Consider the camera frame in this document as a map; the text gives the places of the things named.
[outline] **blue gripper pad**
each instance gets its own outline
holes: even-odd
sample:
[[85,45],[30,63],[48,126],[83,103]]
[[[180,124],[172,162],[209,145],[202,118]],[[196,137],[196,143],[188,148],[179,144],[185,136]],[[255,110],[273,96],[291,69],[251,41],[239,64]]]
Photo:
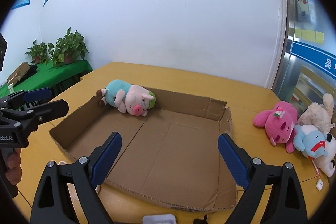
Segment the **blue gripper pad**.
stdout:
[[100,154],[100,157],[92,167],[91,185],[96,188],[97,185],[104,183],[114,161],[116,160],[122,145],[122,138],[119,133],[109,141],[105,149]]
[[51,91],[48,88],[27,91],[23,96],[23,100],[27,103],[44,100],[48,98],[51,98]]
[[248,170],[224,135],[220,135],[218,138],[218,150],[236,184],[246,190],[250,184]]

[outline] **potted plant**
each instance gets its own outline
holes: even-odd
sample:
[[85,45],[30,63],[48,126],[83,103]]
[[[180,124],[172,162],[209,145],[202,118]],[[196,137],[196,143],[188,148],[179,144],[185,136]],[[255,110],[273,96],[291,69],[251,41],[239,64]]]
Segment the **potted plant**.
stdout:
[[25,54],[28,54],[31,56],[31,62],[33,64],[40,64],[40,63],[48,63],[49,57],[48,57],[48,50],[47,45],[45,43],[36,44],[36,40],[33,42],[33,46],[31,48],[28,48],[29,52],[26,52]]
[[85,54],[88,52],[84,37],[78,31],[75,33],[70,33],[70,31],[71,28],[67,30],[64,38],[57,39],[55,46],[51,43],[48,45],[54,67],[60,64],[71,64],[78,57],[84,60]]

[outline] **white wall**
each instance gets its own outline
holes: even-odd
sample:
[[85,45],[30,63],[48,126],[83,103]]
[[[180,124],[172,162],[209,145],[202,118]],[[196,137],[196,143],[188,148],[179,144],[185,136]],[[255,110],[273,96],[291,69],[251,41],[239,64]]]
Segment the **white wall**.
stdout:
[[34,40],[38,43],[44,41],[41,35],[43,3],[44,0],[30,0],[29,5],[11,10],[0,26],[0,33],[8,44],[0,72],[0,84],[4,83],[22,62],[31,62],[31,57],[25,55],[25,52],[33,45]]
[[282,49],[283,5],[284,0],[49,0],[39,9],[43,41],[55,43],[70,26],[77,29],[94,69],[130,62],[269,86]]

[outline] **human hand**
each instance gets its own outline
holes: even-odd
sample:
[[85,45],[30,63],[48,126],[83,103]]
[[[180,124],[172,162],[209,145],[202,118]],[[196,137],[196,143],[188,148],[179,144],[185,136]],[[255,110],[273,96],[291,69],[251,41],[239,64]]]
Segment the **human hand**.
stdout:
[[6,178],[13,185],[17,185],[22,177],[20,153],[21,148],[15,148],[15,151],[8,156],[6,161],[8,167]]

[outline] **pig hoof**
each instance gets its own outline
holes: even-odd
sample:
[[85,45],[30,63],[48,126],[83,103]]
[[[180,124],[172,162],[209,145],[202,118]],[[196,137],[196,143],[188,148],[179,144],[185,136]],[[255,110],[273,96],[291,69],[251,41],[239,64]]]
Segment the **pig hoof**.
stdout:
[[105,106],[105,103],[103,100],[100,100],[99,103],[98,103],[98,106],[99,107],[104,107]]

